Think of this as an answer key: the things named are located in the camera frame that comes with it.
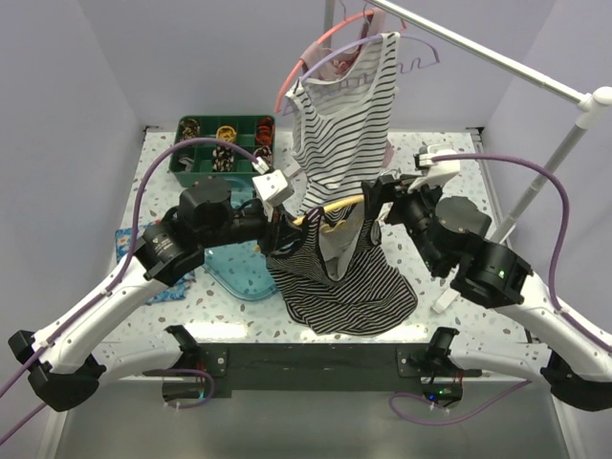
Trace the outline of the red black rolled sock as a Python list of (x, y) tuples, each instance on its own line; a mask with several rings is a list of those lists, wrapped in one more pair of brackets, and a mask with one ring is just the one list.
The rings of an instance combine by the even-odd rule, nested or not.
[(255, 139), (261, 145), (269, 145), (273, 142), (274, 121), (270, 117), (259, 120), (256, 125)]

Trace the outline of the green compartment organizer tray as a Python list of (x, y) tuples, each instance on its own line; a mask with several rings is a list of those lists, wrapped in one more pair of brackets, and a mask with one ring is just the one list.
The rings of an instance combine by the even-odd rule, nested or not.
[[(235, 178), (249, 184), (251, 182), (251, 178), (257, 175), (257, 170), (251, 162), (251, 158), (255, 157), (253, 155), (253, 152), (257, 147), (264, 146), (259, 144), (255, 139), (256, 125), (259, 120), (262, 120), (266, 117), (270, 117), (274, 121), (273, 142), (269, 144), (269, 147), (273, 151), (275, 138), (275, 119), (271, 115), (190, 115), (181, 118), (180, 121), (183, 119), (192, 118), (196, 119), (199, 122), (200, 136), (194, 139), (211, 138), (215, 140), (217, 139), (215, 137), (216, 131), (220, 126), (233, 126), (237, 130), (237, 138), (235, 142), (232, 143), (247, 151), (249, 155), (244, 156), (243, 154), (232, 149), (234, 154), (233, 171), (228, 173), (218, 173), (212, 170), (212, 152), (217, 145), (222, 144), (218, 144), (215, 142), (190, 144), (182, 147), (177, 152), (171, 155), (171, 159), (169, 160), (169, 171), (175, 176), (179, 184), (184, 187), (192, 186), (200, 180), (212, 176), (223, 176), (227, 179)], [(179, 141), (179, 124), (175, 136), (176, 143), (182, 143)], [(191, 156), (194, 158), (194, 166), (191, 172), (181, 172), (178, 169), (177, 160), (179, 156)]]

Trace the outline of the black beige patterned sock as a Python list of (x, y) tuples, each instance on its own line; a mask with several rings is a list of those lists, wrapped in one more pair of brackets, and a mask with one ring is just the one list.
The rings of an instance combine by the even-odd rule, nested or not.
[(218, 173), (233, 171), (234, 154), (231, 148), (217, 145), (212, 152), (212, 170)]

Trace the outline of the brown patterned rolled sock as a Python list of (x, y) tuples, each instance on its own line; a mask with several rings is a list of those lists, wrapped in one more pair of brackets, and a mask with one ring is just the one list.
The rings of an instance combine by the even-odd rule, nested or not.
[(200, 124), (196, 119), (183, 119), (180, 121), (179, 127), (180, 142), (198, 138), (200, 136)]

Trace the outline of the grey black rolled sock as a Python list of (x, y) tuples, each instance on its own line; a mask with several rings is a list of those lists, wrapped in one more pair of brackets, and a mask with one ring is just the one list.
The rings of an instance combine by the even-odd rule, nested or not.
[(191, 172), (194, 166), (194, 158), (191, 156), (179, 156), (177, 165), (181, 172)]

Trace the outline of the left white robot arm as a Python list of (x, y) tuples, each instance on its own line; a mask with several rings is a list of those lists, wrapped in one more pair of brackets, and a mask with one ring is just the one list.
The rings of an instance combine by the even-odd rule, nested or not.
[(194, 373), (198, 341), (170, 325), (139, 343), (104, 339), (144, 302), (205, 261), (208, 248), (264, 245), (293, 228), (283, 204), (294, 193), (280, 172), (256, 176), (251, 201), (231, 204), (231, 186), (212, 177), (185, 189), (177, 206), (137, 231), (118, 266), (69, 312), (36, 331), (15, 332), (9, 347), (35, 395), (56, 412), (83, 404), (108, 383), (146, 372)]

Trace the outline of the teal transparent plastic bin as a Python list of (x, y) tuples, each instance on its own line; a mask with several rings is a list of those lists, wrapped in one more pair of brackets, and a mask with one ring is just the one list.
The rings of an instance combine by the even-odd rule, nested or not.
[(246, 301), (264, 300), (277, 292), (255, 242), (208, 248), (204, 268), (231, 295)]

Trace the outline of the purple plastic hanger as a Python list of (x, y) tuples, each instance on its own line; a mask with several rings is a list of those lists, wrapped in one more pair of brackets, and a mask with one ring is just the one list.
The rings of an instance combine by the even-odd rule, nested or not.
[[(401, 75), (407, 75), (413, 71), (423, 70), (441, 63), (441, 57), (438, 50), (423, 38), (410, 33), (397, 32), (397, 35), (402, 39), (423, 45), (429, 52), (428, 58), (423, 59), (420, 55), (416, 55), (407, 66), (400, 62), (399, 70)], [(286, 93), (292, 86), (295, 86), (300, 79), (323, 77), (324, 81), (335, 81), (340, 76), (345, 76), (348, 69), (352, 67), (357, 60), (357, 57), (360, 55), (365, 45), (381, 37), (382, 35), (380, 33), (367, 36), (350, 42), (336, 50), (324, 48), (316, 42), (310, 45), (303, 54), (306, 56), (306, 59), (301, 58), (297, 62), (287, 76), (285, 82), (281, 85), (276, 96), (273, 112), (275, 114), (281, 113), (282, 103)]]

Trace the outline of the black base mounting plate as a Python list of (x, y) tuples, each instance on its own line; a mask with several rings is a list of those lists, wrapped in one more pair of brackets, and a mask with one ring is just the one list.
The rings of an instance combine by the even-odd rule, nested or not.
[(178, 368), (198, 363), (214, 379), (215, 395), (234, 391), (421, 391), (421, 381), (479, 377), (436, 358), (427, 345), (399, 343), (202, 343), (198, 358), (182, 358)]

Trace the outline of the yellow plastic hanger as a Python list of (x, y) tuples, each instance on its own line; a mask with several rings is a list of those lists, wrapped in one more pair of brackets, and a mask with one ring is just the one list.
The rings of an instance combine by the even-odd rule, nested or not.
[[(339, 200), (339, 201), (335, 201), (334, 203), (331, 203), (331, 204), (328, 204), (328, 205), (324, 206), (322, 209), (323, 209), (323, 211), (325, 213), (329, 213), (329, 212), (333, 212), (333, 211), (339, 210), (341, 208), (347, 208), (347, 207), (350, 207), (352, 205), (362, 203), (363, 201), (364, 201), (364, 196), (362, 194), (359, 194), (359, 195), (354, 195), (354, 196), (347, 197), (347, 198)], [(302, 215), (300, 217), (296, 217), (292, 221), (292, 225), (299, 227), (302, 224), (304, 218), (305, 218), (305, 215)]]

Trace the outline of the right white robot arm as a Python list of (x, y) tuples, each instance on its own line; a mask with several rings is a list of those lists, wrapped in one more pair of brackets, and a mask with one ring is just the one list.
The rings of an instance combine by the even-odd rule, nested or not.
[(488, 370), (533, 383), (547, 383), (558, 400), (582, 411), (611, 406), (611, 337), (556, 308), (552, 289), (531, 265), (486, 237), (491, 218), (464, 196), (444, 196), (438, 186), (411, 191), (416, 179), (382, 176), (361, 186), (367, 215), (382, 206), (385, 221), (401, 225), (434, 277), (465, 300), (508, 317), (534, 333), (535, 342), (485, 344), (466, 331), (439, 327), (426, 350), (410, 363), (423, 376)]

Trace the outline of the yellow rolled sock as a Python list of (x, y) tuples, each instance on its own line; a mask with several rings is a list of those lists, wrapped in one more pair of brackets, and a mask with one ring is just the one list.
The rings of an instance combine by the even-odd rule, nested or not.
[(224, 142), (235, 142), (237, 130), (231, 125), (222, 125), (217, 129), (215, 137)]

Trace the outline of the brown white patterned sock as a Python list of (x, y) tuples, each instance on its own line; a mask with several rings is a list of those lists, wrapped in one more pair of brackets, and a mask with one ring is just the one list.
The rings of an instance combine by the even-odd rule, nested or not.
[(253, 155), (256, 158), (261, 159), (268, 166), (272, 166), (273, 165), (273, 151), (272, 151), (272, 149), (268, 145), (257, 147), (254, 150)]

